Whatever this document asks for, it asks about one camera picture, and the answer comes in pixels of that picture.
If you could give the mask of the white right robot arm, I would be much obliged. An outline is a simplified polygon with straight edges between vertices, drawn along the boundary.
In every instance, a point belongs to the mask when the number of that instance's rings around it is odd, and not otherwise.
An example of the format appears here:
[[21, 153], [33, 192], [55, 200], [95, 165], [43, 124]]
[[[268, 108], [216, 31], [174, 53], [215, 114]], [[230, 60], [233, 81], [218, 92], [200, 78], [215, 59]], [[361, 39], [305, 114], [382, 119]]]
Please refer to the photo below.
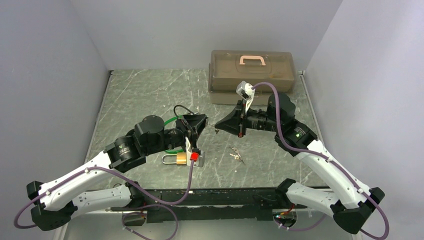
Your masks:
[[275, 141], [291, 156], [308, 165], [330, 188], [326, 192], [287, 178], [275, 188], [276, 203], [301, 205], [332, 217], [350, 234], [363, 231], [374, 211], [380, 211], [385, 193], [349, 173], [325, 148], [318, 136], [295, 118], [295, 104], [285, 93], [271, 95], [266, 110], [253, 110], [239, 100], [231, 113], [215, 124], [218, 130], [240, 138], [248, 129], [275, 133]]

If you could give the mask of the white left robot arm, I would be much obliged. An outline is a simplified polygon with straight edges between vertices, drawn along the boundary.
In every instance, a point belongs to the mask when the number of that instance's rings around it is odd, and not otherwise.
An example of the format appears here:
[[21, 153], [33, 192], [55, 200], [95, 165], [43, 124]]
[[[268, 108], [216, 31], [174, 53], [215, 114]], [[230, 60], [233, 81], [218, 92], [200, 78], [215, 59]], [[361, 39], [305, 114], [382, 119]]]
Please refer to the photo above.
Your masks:
[[190, 169], [202, 167], [204, 152], [197, 141], [207, 120], [205, 114], [185, 114], [176, 119], [175, 128], [167, 129], [161, 117], [149, 115], [77, 169], [50, 182], [29, 183], [33, 226], [50, 231], [103, 208], [139, 209], [151, 194], [130, 179], [112, 189], [92, 191], [91, 187], [109, 176], [123, 178], [125, 172], [144, 164], [147, 156], [177, 147], [183, 149]]

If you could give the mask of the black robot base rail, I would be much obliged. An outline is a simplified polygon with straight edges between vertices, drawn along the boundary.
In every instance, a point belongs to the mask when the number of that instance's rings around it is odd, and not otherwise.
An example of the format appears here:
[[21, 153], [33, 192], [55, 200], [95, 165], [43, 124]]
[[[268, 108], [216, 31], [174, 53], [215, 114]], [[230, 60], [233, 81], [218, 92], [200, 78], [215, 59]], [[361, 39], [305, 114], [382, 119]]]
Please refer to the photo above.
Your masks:
[[147, 223], [165, 221], [201, 221], [254, 219], [271, 221], [283, 212], [294, 212], [297, 206], [283, 200], [273, 187], [198, 188], [192, 189], [180, 204], [162, 208], [162, 204], [141, 193], [138, 200], [124, 207], [111, 207], [112, 212], [140, 211]]

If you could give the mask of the black cable padlock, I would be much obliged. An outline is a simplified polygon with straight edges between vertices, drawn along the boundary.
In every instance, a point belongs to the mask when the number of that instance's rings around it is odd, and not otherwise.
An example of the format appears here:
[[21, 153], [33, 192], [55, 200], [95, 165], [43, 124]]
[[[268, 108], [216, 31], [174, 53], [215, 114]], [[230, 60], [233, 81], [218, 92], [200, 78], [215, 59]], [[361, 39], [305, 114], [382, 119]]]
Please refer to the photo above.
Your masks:
[[182, 108], [184, 109], [188, 114], [190, 115], [196, 115], [198, 114], [197, 112], [192, 111], [191, 109], [189, 109], [188, 107], [181, 105], [181, 104], [177, 104], [173, 107], [173, 113], [176, 117], [178, 117], [179, 115], [177, 114], [177, 108]]

